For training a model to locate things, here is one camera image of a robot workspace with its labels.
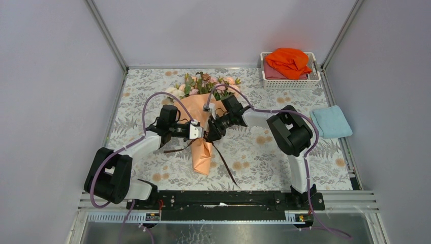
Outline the brown kraft wrapping paper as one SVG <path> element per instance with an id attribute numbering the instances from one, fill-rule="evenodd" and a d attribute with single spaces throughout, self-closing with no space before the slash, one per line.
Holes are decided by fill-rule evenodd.
<path id="1" fill-rule="evenodd" d="M 174 106 L 180 111 L 180 119 L 189 119 L 190 117 L 187 114 L 187 112 L 189 112 L 191 117 L 200 122 L 201 127 L 208 131 L 207 122 L 211 113 L 203 111 L 203 107 L 209 97 L 210 94 L 202 94 L 183 98 L 181 99 L 181 103 L 184 107 L 182 107 L 180 103 L 174 102 Z M 209 175 L 212 149 L 212 144 L 206 142 L 203 138 L 197 139 L 191 144 L 192 166 L 194 171 Z"/>

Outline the dark brown ribbon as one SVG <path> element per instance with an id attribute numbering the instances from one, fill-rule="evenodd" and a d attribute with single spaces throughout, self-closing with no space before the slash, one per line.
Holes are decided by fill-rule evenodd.
<path id="1" fill-rule="evenodd" d="M 187 144 L 187 146 L 182 148 L 182 149 L 165 150 L 165 151 L 163 151 L 163 153 L 169 154 L 169 153 L 180 152 L 180 151 L 187 149 L 188 147 L 191 147 L 193 170 L 195 172 L 198 172 L 198 173 L 201 173 L 204 175 L 209 175 L 209 169 L 210 169 L 210 165 L 212 162 L 212 159 L 211 159 L 212 150 L 215 149 L 216 152 L 218 153 L 220 159 L 222 160 L 230 179 L 232 180 L 232 182 L 237 187 L 239 187 L 239 185 L 237 184 L 225 158 L 221 154 L 220 150 L 217 149 L 217 147 L 214 145 L 214 143 L 212 141 L 208 142 L 206 139 L 207 139 L 207 135 L 206 135 L 206 133 L 204 133 L 203 138 L 191 140 Z"/>

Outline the light blue towel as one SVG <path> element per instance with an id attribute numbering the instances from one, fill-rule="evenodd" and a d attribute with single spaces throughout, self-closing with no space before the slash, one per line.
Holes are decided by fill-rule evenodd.
<path id="1" fill-rule="evenodd" d="M 353 135 L 353 131 L 338 105 L 313 110 L 310 116 L 322 138 L 338 139 Z"/>

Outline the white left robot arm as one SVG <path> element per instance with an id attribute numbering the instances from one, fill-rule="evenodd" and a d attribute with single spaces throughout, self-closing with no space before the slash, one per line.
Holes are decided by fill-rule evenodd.
<path id="1" fill-rule="evenodd" d="M 180 120 L 180 111 L 173 105 L 165 105 L 156 120 L 145 128 L 145 136 L 118 150 L 101 147 L 95 154 L 93 163 L 84 183 L 84 190 L 108 203 L 119 204 L 123 200 L 138 200 L 146 209 L 156 206 L 157 187 L 141 179 L 132 179 L 134 159 L 160 149 L 171 138 L 195 140 L 201 138 L 203 129 L 196 120 Z"/>

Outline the pink fake flower stem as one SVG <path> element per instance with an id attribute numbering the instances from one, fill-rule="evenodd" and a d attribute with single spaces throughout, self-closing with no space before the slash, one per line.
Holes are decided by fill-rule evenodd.
<path id="1" fill-rule="evenodd" d="M 235 97 L 238 97 L 238 92 L 240 91 L 240 80 L 239 79 L 233 79 L 231 77 L 224 77 L 222 79 L 222 83 L 229 85 L 230 87 L 222 87 L 223 96 L 229 96 L 234 95 Z"/>

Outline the pink fake flower bunch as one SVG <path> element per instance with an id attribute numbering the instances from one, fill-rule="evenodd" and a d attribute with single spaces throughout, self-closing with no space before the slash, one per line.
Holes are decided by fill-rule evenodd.
<path id="1" fill-rule="evenodd" d="M 185 97 L 210 93 L 216 85 L 224 84 L 222 77 L 213 77 L 208 73 L 198 72 L 196 76 L 186 73 L 184 83 L 179 87 Z"/>

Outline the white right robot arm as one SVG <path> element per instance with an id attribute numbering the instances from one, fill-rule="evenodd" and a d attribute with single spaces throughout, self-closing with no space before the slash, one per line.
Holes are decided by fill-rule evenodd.
<path id="1" fill-rule="evenodd" d="M 208 133 L 205 139 L 214 142 L 226 135 L 226 130 L 232 126 L 262 127 L 269 129 L 279 149 L 288 156 L 292 172 L 291 196 L 294 207 L 305 209 L 312 202 L 310 171 L 304 156 L 311 148 L 313 132 L 292 106 L 281 110 L 257 109 L 251 105 L 244 107 L 235 96 L 222 100 L 225 113 L 216 115 L 215 104 L 207 101 L 203 110 L 211 112 L 208 119 Z"/>

